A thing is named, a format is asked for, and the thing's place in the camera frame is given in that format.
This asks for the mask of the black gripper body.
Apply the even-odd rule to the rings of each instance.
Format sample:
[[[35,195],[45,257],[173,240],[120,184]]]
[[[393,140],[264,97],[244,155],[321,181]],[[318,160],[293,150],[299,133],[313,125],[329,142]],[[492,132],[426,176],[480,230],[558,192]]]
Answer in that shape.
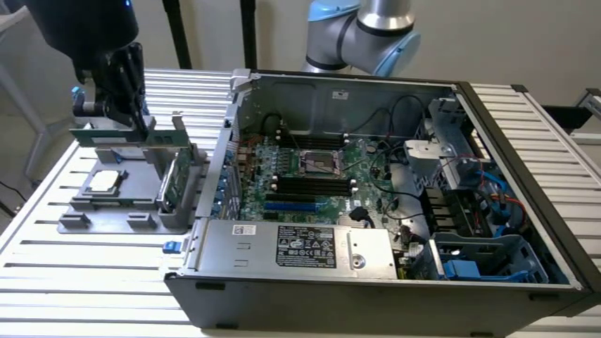
[[[125,47],[139,35],[132,2],[127,0],[39,0],[24,5],[47,44],[83,70]]]

